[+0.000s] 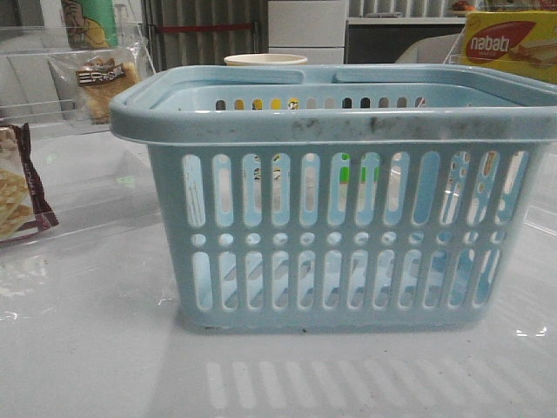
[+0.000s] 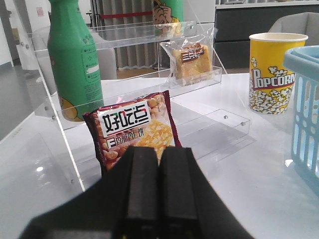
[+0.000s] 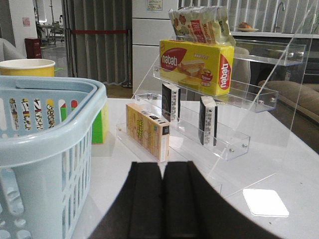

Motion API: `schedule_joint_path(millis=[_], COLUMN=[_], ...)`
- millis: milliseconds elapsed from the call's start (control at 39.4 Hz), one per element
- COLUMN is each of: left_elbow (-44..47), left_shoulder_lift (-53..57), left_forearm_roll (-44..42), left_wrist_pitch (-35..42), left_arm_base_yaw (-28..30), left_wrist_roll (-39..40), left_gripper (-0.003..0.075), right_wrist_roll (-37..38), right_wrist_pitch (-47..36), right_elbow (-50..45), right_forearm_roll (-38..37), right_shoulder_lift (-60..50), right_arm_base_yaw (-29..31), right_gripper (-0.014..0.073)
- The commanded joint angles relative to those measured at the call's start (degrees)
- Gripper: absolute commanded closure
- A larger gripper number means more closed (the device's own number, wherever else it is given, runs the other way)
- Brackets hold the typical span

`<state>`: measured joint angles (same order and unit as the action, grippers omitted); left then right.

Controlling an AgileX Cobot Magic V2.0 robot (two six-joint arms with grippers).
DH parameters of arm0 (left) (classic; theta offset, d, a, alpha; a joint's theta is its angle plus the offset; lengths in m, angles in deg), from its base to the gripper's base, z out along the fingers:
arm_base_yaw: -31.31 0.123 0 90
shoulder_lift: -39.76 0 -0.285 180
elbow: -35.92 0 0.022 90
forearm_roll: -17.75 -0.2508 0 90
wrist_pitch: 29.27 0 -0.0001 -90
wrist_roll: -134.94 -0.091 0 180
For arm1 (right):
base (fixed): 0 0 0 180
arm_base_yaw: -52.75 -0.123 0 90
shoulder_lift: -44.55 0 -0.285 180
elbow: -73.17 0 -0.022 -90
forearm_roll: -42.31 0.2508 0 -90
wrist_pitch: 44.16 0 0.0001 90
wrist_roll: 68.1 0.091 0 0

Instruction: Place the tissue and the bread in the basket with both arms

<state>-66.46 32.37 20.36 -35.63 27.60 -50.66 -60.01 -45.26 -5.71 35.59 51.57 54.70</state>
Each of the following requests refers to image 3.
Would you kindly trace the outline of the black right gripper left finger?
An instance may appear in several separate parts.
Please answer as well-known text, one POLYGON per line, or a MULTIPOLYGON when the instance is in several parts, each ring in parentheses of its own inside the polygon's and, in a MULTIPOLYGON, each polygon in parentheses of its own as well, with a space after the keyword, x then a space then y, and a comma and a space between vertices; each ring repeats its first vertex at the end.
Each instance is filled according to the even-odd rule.
POLYGON ((156 163, 133 162, 115 201, 89 238, 162 238, 161 182, 156 163))

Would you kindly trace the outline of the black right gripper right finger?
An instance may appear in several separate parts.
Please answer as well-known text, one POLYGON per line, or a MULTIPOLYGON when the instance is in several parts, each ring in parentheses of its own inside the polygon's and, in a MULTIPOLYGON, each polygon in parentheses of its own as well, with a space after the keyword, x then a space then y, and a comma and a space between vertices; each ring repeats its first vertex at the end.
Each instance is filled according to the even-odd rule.
POLYGON ((170 162, 163 178, 164 238, 274 239, 210 186, 193 162, 170 162))

